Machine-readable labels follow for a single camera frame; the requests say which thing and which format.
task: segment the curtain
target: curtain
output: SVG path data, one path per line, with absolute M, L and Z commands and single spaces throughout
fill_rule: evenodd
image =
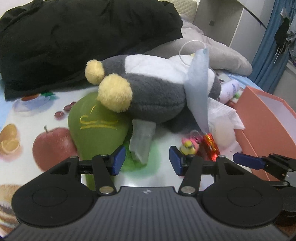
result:
M 274 35 L 282 24 L 280 12 L 286 8 L 289 17 L 293 20 L 296 13 L 296 0 L 275 0 L 270 20 L 265 31 L 260 47 L 252 62 L 253 72 L 248 77 L 265 92 L 273 93 L 288 63 L 289 53 L 276 56 L 276 42 Z

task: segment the penguin plush toy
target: penguin plush toy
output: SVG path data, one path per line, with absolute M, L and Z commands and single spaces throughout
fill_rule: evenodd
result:
M 193 56 L 181 56 L 188 65 Z M 179 56 L 164 59 L 150 55 L 119 55 L 90 60 L 87 80 L 99 85 L 97 100 L 114 112 L 127 111 L 132 118 L 156 124 L 175 118 L 186 105 L 184 81 L 189 66 Z M 208 96 L 218 99 L 220 81 L 208 69 Z

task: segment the open box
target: open box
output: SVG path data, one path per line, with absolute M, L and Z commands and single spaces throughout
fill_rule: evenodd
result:
M 247 86 L 234 108 L 245 126 L 235 130 L 244 154 L 296 159 L 296 113 L 284 100 Z M 277 180 L 263 170 L 252 172 L 263 180 Z

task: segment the red candy wrapper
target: red candy wrapper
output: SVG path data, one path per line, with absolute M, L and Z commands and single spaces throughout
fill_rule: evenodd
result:
M 220 151 L 217 147 L 217 144 L 214 141 L 214 138 L 211 133 L 205 134 L 204 138 L 204 147 L 207 153 L 207 156 L 210 160 L 216 161 L 218 155 L 220 155 Z

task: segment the silver bolt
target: silver bolt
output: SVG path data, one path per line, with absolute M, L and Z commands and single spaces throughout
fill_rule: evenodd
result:
M 114 191 L 114 188 L 110 186 L 103 186 L 99 189 L 99 191 L 100 193 L 103 193 L 103 194 L 110 194 Z
M 191 186 L 185 186 L 181 188 L 181 192 L 185 194 L 192 194 L 195 192 L 195 188 Z

